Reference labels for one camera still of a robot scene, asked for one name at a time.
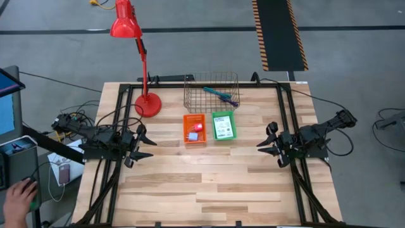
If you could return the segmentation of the white paper sheet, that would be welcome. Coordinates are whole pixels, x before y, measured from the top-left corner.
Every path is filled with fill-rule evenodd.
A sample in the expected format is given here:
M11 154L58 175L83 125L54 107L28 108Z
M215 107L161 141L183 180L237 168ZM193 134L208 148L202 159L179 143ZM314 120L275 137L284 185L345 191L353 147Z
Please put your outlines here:
M51 153L47 157L51 162L52 171L57 179L59 187L74 181L84 172L84 165L81 163L72 161L71 159L57 155L56 153ZM64 165L69 165L69 179L65 183L59 179L59 172L61 171L61 167Z

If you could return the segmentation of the orange plastic bin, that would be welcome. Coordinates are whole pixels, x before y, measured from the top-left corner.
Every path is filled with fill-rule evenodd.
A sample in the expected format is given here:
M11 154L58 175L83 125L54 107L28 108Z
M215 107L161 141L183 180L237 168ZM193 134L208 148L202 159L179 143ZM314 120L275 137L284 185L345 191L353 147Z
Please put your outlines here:
M193 131L193 126L196 123L202 123L204 125L203 131L197 132L199 134L199 140L196 142L188 142L187 134ZM206 136L206 121L205 121L205 114L188 114L184 115L183 117L183 138L185 144L197 144L197 143L205 143L207 141Z

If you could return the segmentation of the red desk lamp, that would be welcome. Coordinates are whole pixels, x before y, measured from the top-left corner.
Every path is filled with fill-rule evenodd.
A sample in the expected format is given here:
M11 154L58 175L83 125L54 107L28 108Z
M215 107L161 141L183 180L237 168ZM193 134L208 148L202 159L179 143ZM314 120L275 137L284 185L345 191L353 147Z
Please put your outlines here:
M134 38L140 54L143 71L142 94L135 100L135 110L142 117L153 117L162 107L159 96L149 92L147 85L147 51L142 40L142 30L137 23L135 7L130 0L115 0L116 20L110 30L110 36Z

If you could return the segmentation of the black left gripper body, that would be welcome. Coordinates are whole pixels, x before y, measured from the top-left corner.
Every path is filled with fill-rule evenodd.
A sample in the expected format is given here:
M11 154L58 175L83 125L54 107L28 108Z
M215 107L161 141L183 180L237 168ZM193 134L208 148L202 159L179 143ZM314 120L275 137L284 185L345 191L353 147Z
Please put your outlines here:
M143 124L140 124L140 125L137 127L137 130L135 131L135 133L137 134L137 136L131 138L131 141L129 142L129 145L128 145L127 148L126 148L126 150L129 151L130 153L131 153L132 151L139 151L139 143L141 142L141 141L139 141L139 133L141 133L141 132L146 132L146 127L145 127L145 125L143 125ZM125 164L125 166L126 166L127 168L132 168L133 165L134 165L134 162L137 162L137 161L132 160L132 159L130 158L130 153L129 153L128 156L125 157L125 161L124 161L124 164Z

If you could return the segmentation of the white printed card package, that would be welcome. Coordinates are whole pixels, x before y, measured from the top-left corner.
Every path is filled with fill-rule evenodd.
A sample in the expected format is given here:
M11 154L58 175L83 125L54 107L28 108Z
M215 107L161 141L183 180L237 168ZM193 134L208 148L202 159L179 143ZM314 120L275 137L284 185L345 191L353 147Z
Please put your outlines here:
M214 118L214 126L217 139L228 139L234 136L229 116Z

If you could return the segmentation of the computer monitor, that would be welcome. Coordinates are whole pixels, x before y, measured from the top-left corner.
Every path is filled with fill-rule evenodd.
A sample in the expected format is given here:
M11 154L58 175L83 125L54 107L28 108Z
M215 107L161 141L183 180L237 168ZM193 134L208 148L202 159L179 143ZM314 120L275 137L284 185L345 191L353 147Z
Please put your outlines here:
M0 144L22 136L22 105L20 81L16 65L0 68Z

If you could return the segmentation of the grey computer case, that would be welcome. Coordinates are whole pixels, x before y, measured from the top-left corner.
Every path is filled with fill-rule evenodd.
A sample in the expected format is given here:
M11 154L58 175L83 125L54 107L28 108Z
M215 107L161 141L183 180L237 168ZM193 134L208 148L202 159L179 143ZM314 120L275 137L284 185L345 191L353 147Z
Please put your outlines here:
M0 224L4 223L7 189L28 177L39 182L38 166L37 143L30 136L0 144Z

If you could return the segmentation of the green plastic bin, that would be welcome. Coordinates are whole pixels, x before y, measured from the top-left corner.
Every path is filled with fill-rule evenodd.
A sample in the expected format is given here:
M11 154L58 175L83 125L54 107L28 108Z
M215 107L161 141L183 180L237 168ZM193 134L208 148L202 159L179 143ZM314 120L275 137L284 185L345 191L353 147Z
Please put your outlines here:
M216 117L225 117L229 116L230 121L232 124L232 130L234 132L234 136L228 139L217 139L216 138L216 133L215 133L215 126L214 126L214 118ZM213 137L215 141L226 141L226 140L234 140L237 138L237 130L236 130L236 124L235 124L235 118L234 118L234 113L232 111L219 111L219 112L213 112L211 115L212 118L212 126L213 126Z

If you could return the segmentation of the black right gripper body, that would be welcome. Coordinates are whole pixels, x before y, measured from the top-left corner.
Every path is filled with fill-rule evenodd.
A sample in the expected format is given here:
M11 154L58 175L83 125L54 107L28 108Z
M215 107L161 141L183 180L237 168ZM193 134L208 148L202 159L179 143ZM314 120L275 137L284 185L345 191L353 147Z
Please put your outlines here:
M278 160L278 166L280 168L284 168L287 165L290 164L291 160L294 158L293 157L293 140L292 136L289 132L283 131L277 135L278 131L278 124L276 122L271 122L268 124L266 128L266 133L268 135L270 134L275 134L276 135L276 140L273 141L271 144L272 146L277 146L278 149L280 150L280 154L277 156Z

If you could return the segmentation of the brown smartphone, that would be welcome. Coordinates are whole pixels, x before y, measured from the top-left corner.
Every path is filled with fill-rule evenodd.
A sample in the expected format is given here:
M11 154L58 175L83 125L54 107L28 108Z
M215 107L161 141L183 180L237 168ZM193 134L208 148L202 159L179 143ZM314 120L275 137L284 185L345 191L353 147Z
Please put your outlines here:
M70 164L65 163L59 166L58 184L64 186L70 181Z

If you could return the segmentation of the black flat bar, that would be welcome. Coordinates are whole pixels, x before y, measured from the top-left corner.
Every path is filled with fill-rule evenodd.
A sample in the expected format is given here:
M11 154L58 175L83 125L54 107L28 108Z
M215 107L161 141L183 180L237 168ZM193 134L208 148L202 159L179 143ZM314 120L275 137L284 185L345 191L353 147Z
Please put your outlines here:
M185 74L185 75L166 75L166 76L147 76L146 82L181 82L181 81L195 81L193 74Z

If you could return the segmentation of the person's hand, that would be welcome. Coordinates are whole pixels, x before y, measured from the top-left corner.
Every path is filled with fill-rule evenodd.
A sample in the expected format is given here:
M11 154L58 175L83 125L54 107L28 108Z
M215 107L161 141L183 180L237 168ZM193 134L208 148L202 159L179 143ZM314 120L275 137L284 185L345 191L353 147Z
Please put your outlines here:
M13 184L6 193L3 206L4 228L28 228L26 216L37 194L37 181L30 178Z

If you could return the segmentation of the black mat yellow striped edges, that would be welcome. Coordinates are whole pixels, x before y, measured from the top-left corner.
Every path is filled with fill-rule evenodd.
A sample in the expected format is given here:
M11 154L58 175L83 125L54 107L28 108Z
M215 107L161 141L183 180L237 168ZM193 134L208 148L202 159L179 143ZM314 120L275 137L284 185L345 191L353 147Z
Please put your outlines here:
M251 1L263 70L308 70L291 1Z

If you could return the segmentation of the black diagonal strut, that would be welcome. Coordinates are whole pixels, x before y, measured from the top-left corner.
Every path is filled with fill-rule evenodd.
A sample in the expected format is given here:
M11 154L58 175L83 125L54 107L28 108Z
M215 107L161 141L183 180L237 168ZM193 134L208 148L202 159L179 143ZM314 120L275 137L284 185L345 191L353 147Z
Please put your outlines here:
M30 136L34 141L37 142L38 147L52 151L57 155L65 157L74 162L84 164L83 154L79 151L72 149L61 142L55 141L30 127L23 126L22 132L24 135Z

